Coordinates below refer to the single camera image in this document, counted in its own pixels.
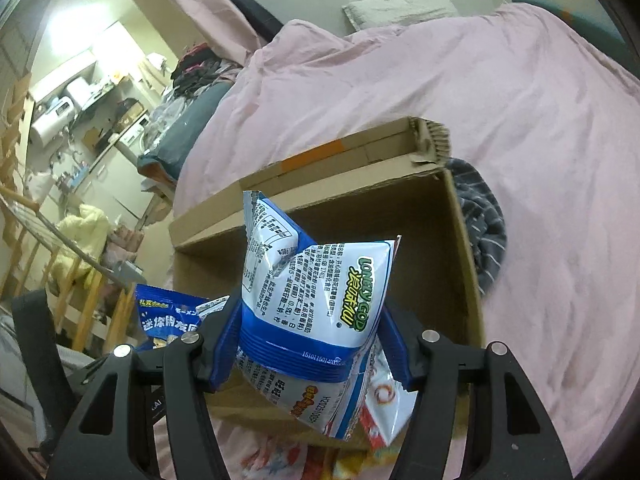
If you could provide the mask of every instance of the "gray striped cloth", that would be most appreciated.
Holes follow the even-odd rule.
[[[459,158],[450,159],[447,168],[456,185],[476,264],[478,287],[484,296],[498,277],[507,247],[504,216],[494,194],[476,168]]]

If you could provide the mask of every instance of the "pillow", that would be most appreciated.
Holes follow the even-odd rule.
[[[347,4],[342,10],[356,30],[458,16],[451,0],[362,0]]]

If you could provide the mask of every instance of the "orange tape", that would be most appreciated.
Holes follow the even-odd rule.
[[[340,139],[332,140],[326,144],[322,144],[316,148],[311,148],[299,155],[292,156],[280,163],[283,173],[287,173],[303,166],[308,166],[316,160],[322,160],[337,153],[345,151],[345,147]]]

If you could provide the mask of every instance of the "blue snack packet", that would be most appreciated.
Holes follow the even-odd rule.
[[[170,343],[200,325],[198,307],[209,303],[206,298],[181,294],[149,285],[136,286],[136,304],[140,324],[149,337]]]

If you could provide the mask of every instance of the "floor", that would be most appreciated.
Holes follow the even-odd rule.
[[[28,448],[38,445],[31,412],[0,393],[0,420],[20,450],[38,468],[38,463],[27,453]]]

